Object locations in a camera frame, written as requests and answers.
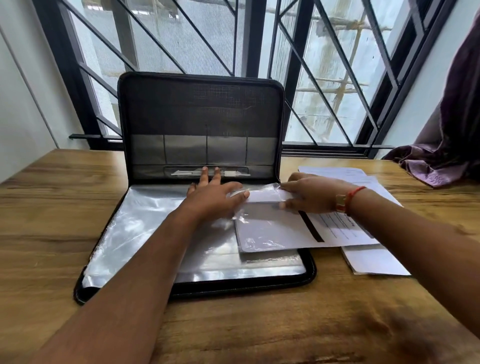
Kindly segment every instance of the red wrist band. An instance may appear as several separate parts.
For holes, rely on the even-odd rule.
[[[347,194],[347,196],[345,197],[345,213],[347,214],[347,216],[350,216],[350,201],[352,200],[353,196],[355,196],[355,194],[358,192],[358,191],[361,191],[363,190],[364,188],[366,188],[365,186],[360,186],[359,188],[356,188],[355,190],[349,192]]]

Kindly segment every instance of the person's right arm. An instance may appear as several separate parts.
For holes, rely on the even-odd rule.
[[[298,198],[283,207],[335,211],[336,195],[357,186],[294,173],[282,188]],[[431,221],[369,189],[357,192],[350,215],[383,244],[453,316],[480,338],[480,243],[450,225]]]

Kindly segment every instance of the file organizer case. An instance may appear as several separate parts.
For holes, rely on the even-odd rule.
[[[148,238],[146,231],[150,234],[181,202],[203,166],[211,167],[210,174],[220,167],[222,182],[279,182],[285,97],[280,83],[129,72],[119,78],[118,96],[129,187],[75,285],[73,296],[79,304],[90,299]],[[220,226],[194,236],[171,298],[287,288],[314,279],[316,266],[307,249],[239,253],[233,221],[216,224]],[[142,242],[128,240],[132,229],[145,235]],[[117,256],[127,250],[127,257]]]

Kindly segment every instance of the bracelet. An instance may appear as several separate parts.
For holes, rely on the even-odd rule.
[[[336,196],[336,210],[338,212],[343,212],[345,213],[347,216],[350,216],[350,213],[349,213],[349,206],[350,206],[350,201],[352,200],[353,196],[355,196],[355,194],[358,192],[358,191],[361,191],[363,190],[364,188],[366,188],[365,186],[361,186],[361,187],[358,187],[356,188],[355,190],[353,191],[350,191],[348,194],[338,194]]]

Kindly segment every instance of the white wall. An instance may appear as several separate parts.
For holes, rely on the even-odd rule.
[[[83,133],[31,0],[0,1],[0,181]]]
[[[480,0],[457,1],[382,144],[402,146],[415,141],[442,98],[450,64],[479,8]],[[380,151],[377,158],[387,152]]]

